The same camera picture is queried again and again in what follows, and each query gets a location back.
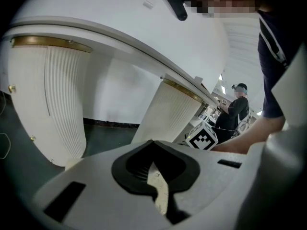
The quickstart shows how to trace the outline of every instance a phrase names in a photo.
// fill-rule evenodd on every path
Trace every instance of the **white ceiling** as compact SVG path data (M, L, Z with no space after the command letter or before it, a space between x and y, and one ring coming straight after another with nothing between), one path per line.
M245 83L248 87L250 108L257 113L262 110L264 99L263 75L257 50L260 26L257 14L249 17L221 19L230 49L222 72L223 80L217 82L213 92L233 101L235 96L231 85ZM225 87L226 95L223 94L221 86Z

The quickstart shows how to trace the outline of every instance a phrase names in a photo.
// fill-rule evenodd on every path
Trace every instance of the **black t-shirt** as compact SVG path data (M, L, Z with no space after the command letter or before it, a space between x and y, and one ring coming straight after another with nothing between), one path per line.
M258 11L258 13L272 30L285 54L288 64L290 64L303 42L302 32L304 27L302 23L298 22L299 18L278 12ZM286 68L273 57L261 35L259 35L258 52L265 93L262 116L269 118L283 116L283 112L272 94L272 88L283 75Z
M234 100L228 107L228 112L222 111L216 120L215 127L225 129L235 129L238 126L238 114L240 120L245 118L248 114L248 100L245 97L239 97Z

